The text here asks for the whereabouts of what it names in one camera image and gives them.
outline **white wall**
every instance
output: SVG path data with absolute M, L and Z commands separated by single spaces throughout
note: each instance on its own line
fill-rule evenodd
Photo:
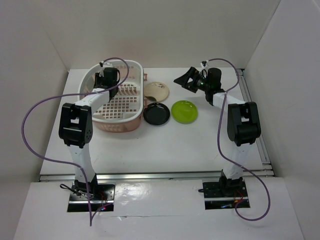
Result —
M 62 92 L 67 70 L 27 1 L 0 1 L 0 233 L 14 237 L 31 181 L 42 161 L 24 146 L 20 126 L 37 101 Z M 27 123 L 27 137 L 44 153 L 57 102 L 47 103 Z
M 320 223 L 317 3 L 282 0 L 245 70 L 271 162 L 285 178 L 306 240 L 319 239 Z
M 66 67 L 81 69 L 108 57 L 145 68 L 221 57 L 244 68 L 280 0 L 29 1 Z

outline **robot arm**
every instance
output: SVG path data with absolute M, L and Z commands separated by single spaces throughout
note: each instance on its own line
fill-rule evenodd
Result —
M 222 72 L 218 68 L 208 68 L 206 62 L 201 63 L 202 71 L 191 67 L 186 74 L 174 80 L 183 88 L 196 93 L 202 90 L 206 101 L 215 107 L 222 108 L 225 91 L 221 88 Z M 244 102 L 227 95 L 227 134 L 232 144 L 231 160 L 243 166 L 247 154 L 261 135 L 258 107 L 255 102 Z M 234 193 L 235 189 L 242 186 L 243 169 L 231 162 L 226 162 L 219 179 L 221 191 L 225 195 Z
M 118 88 L 99 92 L 119 83 L 119 80 L 117 80 L 119 70 L 107 63 L 93 68 L 91 71 L 92 74 L 96 72 L 92 92 L 75 103 L 65 103 L 62 106 L 59 137 L 67 145 L 72 161 L 83 168 L 90 186 L 90 193 L 95 194 L 98 181 L 91 164 L 89 152 L 89 142 L 93 136 L 92 112 L 95 113 L 117 94 Z M 76 191 L 84 193 L 87 191 L 85 177 L 78 167 L 75 168 L 74 187 Z

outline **plastic dish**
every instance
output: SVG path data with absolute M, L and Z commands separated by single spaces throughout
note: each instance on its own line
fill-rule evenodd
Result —
M 144 87 L 144 96 L 154 102 L 161 102 L 169 95 L 169 88 L 162 82 L 155 81 Z
M 144 120 L 151 125 L 161 126 L 170 118 L 170 110 L 163 103 L 154 102 L 143 110 Z
M 172 105 L 171 114 L 181 124 L 190 124 L 197 119 L 197 107 L 190 101 L 181 100 Z

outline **wire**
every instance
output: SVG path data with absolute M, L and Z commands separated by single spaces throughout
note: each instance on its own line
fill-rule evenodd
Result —
M 88 194 L 81 193 L 81 196 L 83 196 L 84 198 L 88 199 Z M 90 200 L 93 200 L 95 197 L 93 195 L 89 194 L 89 198 L 90 198 Z
M 257 218 L 247 218 L 247 217 L 242 216 L 242 215 L 238 212 L 238 208 L 237 208 L 237 207 L 238 207 L 238 205 L 239 205 L 241 202 L 243 202 L 244 200 L 238 201 L 238 202 L 236 203 L 235 207 L 234 207 L 236 214 L 238 214 L 238 216 L 239 216 L 240 218 L 242 218 L 242 219 L 244 219 L 244 220 L 247 220 L 247 221 L 254 222 L 254 221 L 258 221 L 258 220 L 263 219 L 263 218 L 269 213 L 270 206 L 271 206 L 270 193 L 269 193 L 269 190 L 268 190 L 266 184 L 264 183 L 264 181 L 262 181 L 262 179 L 261 179 L 259 176 L 257 176 L 253 171 L 251 171 L 251 170 L 247 169 L 246 167 L 240 165 L 239 163 L 237 163 L 237 162 L 235 162 L 235 161 L 232 161 L 231 159 L 227 158 L 227 157 L 222 153 L 222 151 L 221 151 L 221 146 L 220 146 L 220 132 L 221 132 L 221 126 L 222 126 L 222 119 L 223 119 L 223 116 L 224 116 L 224 108 L 225 108 L 226 100 L 227 100 L 227 94 L 228 94 L 229 91 L 231 91 L 232 89 L 234 89 L 234 88 L 239 84 L 239 82 L 240 82 L 240 76 L 239 76 L 239 73 L 238 73 L 238 70 L 236 69 L 236 67 L 235 67 L 230 61 L 228 61 L 228 60 L 226 60 L 226 59 L 223 59 L 223 58 L 212 58 L 212 59 L 209 59 L 208 62 L 217 61 L 217 60 L 219 60 L 219 61 L 224 61 L 224 62 L 227 62 L 228 64 L 230 64 L 230 65 L 233 67 L 233 69 L 234 69 L 234 71 L 235 71 L 235 74 L 236 74 L 236 78 L 237 78 L 236 84 L 235 84 L 234 86 L 230 87 L 228 90 L 225 91 L 225 95 L 224 95 L 224 99 L 223 99 L 223 104 L 222 104 L 222 108 L 221 108 L 221 113 L 220 113 L 219 125 L 218 125 L 218 134 L 217 134 L 218 151 L 219 151 L 220 155 L 221 155 L 225 160 L 227 160 L 227 161 L 229 161 L 230 163 L 233 163 L 234 165 L 236 165 L 236 166 L 242 168 L 243 170 L 249 172 L 250 174 L 252 174 L 254 177 L 256 177 L 256 179 L 258 179 L 258 180 L 262 183 L 262 185 L 263 185 L 263 187 L 264 187 L 264 189 L 265 189 L 265 191 L 266 191 L 267 198 L 268 198 L 268 207 L 267 207 L 265 213 L 264 213 L 262 216 L 257 217 Z
M 201 71 L 201 75 L 202 75 L 203 78 L 205 78 L 205 77 L 208 75 L 207 70 L 203 69 L 203 70 Z
M 99 194 L 101 195 L 101 203 L 100 203 L 100 207 L 101 207 L 104 200 L 104 195 L 101 192 L 99 192 Z
M 107 92 L 107 91 L 110 91 L 112 89 L 115 89 L 117 87 L 119 87 L 122 83 L 124 83 L 127 78 L 128 78 L 128 75 L 129 75 L 129 65 L 127 64 L 127 62 L 125 60 L 123 60 L 122 58 L 120 57 L 110 57 L 110 58 L 107 58 L 106 60 L 102 61 L 101 63 L 104 63 L 104 62 L 107 62 L 107 61 L 110 61 L 110 60 L 120 60 L 122 61 L 126 68 L 127 68 L 127 71 L 126 71 L 126 75 L 124 77 L 124 79 L 118 83 L 117 85 L 113 86 L 113 87 L 110 87 L 110 88 L 107 88 L 107 89 L 104 89 L 102 91 L 97 91 L 97 92 L 87 92 L 87 93 L 68 93 L 68 94 L 62 94 L 62 95 L 57 95 L 57 96 L 51 96 L 51 97 L 48 97 L 48 98 L 45 98 L 39 102 L 37 102 L 35 105 L 33 105 L 28 111 L 27 113 L 25 114 L 23 120 L 22 120 L 22 124 L 21 124 L 21 135 L 22 135 L 22 140 L 25 144 L 25 146 L 29 149 L 29 151 L 31 153 L 33 153 L 35 156 L 37 156 L 38 158 L 41 158 L 43 160 L 47 160 L 49 162 L 53 162 L 53 163 L 58 163 L 58 164 L 68 164 L 68 165 L 73 165 L 77 168 L 79 168 L 83 174 L 83 177 L 84 177 L 84 181 L 85 181 L 85 188 L 86 188 L 86 192 L 89 193 L 90 192 L 90 187 L 89 187 L 89 182 L 88 182 L 88 178 L 87 178 L 87 175 L 84 171 L 84 169 L 82 168 L 82 166 L 80 166 L 79 164 L 76 164 L 74 162 L 68 162 L 68 161 L 61 161 L 61 160 L 55 160 L 55 159 L 51 159 L 51 158 L 48 158 L 46 156 L 42 156 L 41 154 L 37 153 L 28 143 L 27 141 L 27 138 L 26 138 L 26 135 L 25 135 L 25 125 L 26 125 L 26 121 L 27 121 L 27 118 L 28 116 L 30 115 L 30 113 L 40 104 L 42 103 L 45 103 L 49 100 L 52 100 L 52 99 L 59 99 L 59 98 L 63 98 L 63 97 L 70 97 L 70 96 L 87 96 L 87 95 L 93 95 L 93 94 L 101 94 L 101 93 L 104 93 L 104 92 Z M 90 227 L 92 226 L 92 220 L 94 218 L 94 216 L 96 215 L 97 211 L 100 210 L 100 208 L 98 208 L 95 213 L 92 215 L 92 209 L 91 209 L 91 203 L 90 203 L 90 198 L 88 197 L 87 198 L 88 200 L 88 209 L 89 209 L 89 216 L 90 216 Z
M 67 190 L 69 190 L 70 192 L 72 192 L 72 193 L 74 193 L 74 194 L 77 194 L 77 191 L 76 190 L 73 190 L 72 188 L 70 188 L 70 187 L 68 187 L 67 185 L 65 185 L 65 184 L 60 184 L 60 188 L 61 189 L 67 189 Z
M 234 202 L 233 202 L 233 204 L 235 204 L 237 202 L 242 202 L 242 200 L 244 199 L 244 195 L 238 189 L 236 191 L 240 194 L 241 199 L 236 199 L 236 192 L 234 192 Z
M 116 81 L 116 83 L 119 83 L 120 82 L 120 70 L 119 69 L 117 69 L 117 73 L 119 74 L 119 79 L 118 79 L 118 81 Z

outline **lime green dish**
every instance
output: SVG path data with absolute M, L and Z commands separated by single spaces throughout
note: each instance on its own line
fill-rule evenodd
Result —
M 181 124 L 190 124 L 198 116 L 197 107 L 190 101 L 177 101 L 171 107 L 172 117 Z

